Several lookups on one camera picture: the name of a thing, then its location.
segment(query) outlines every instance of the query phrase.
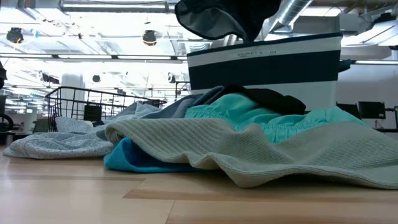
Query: white wall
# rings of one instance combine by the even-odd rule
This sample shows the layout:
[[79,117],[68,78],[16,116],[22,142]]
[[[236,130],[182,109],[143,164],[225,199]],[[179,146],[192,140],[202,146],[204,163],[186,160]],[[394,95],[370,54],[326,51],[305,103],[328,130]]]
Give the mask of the white wall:
[[[339,103],[359,101],[384,102],[386,108],[398,106],[398,69],[393,65],[352,65],[341,72],[336,86]],[[374,119],[364,119],[374,128]],[[396,128],[395,115],[386,111],[386,119],[378,120],[384,128]],[[398,138],[398,134],[389,134]]]

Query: exposed duct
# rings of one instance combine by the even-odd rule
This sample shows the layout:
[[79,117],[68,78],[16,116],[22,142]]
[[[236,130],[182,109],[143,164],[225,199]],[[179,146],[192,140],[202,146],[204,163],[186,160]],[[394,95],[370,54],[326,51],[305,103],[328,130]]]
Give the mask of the exposed duct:
[[293,23],[313,0],[285,0],[280,5],[272,32],[292,32]]

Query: light blue fabric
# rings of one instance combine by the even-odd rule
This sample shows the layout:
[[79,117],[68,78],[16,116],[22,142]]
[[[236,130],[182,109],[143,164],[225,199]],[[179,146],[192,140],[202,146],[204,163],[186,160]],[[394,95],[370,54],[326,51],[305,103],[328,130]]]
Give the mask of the light blue fabric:
[[155,159],[129,138],[122,139],[112,153],[104,157],[104,165],[112,170],[140,173],[193,172],[201,170],[191,167],[190,164],[174,164]]
[[239,93],[222,96],[210,105],[194,106],[186,110],[185,118],[221,118],[238,131],[251,123],[262,128],[267,140],[278,144],[298,133],[328,123],[351,121],[367,126],[360,119],[338,107],[315,110],[306,115],[282,116],[271,110],[259,108],[257,103]]

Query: ceiling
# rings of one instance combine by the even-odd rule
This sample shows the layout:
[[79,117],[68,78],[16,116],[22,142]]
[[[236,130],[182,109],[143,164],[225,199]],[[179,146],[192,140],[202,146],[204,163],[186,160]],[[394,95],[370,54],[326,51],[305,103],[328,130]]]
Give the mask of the ceiling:
[[[119,5],[107,8],[94,7],[90,0],[57,1],[46,0],[2,0],[0,8],[0,54],[49,54],[49,55],[141,55],[178,56],[187,53],[231,44],[240,44],[239,39],[209,41],[190,33],[178,23],[173,14],[178,0],[164,2],[134,1],[134,10]],[[340,1],[314,0],[296,21],[293,34],[272,34],[268,30],[260,33],[257,40],[279,39],[295,35],[308,35],[340,30],[338,14],[368,12],[390,7],[395,10],[396,0]],[[368,24],[357,15],[357,29]],[[13,44],[6,39],[11,27],[22,28],[24,41]],[[157,44],[149,47],[142,41],[145,30],[155,30]],[[176,81],[189,81],[188,67],[184,60],[85,60],[67,58],[7,58],[0,57],[7,69],[8,93],[23,97],[40,98],[58,85],[42,81],[42,74],[62,79],[66,73],[82,74],[86,88],[117,92],[128,95],[166,99],[173,102],[175,84],[168,80],[173,75]],[[93,75],[100,75],[95,83]],[[189,94],[189,86],[180,84],[177,99]]]

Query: metal wire cart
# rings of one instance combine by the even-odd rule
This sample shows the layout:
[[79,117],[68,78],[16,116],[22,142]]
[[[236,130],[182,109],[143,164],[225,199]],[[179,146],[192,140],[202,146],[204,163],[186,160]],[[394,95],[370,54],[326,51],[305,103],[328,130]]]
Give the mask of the metal wire cart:
[[55,118],[59,116],[95,122],[117,115],[134,102],[158,108],[166,103],[163,100],[69,86],[61,86],[45,97],[49,112],[49,131],[57,131]]

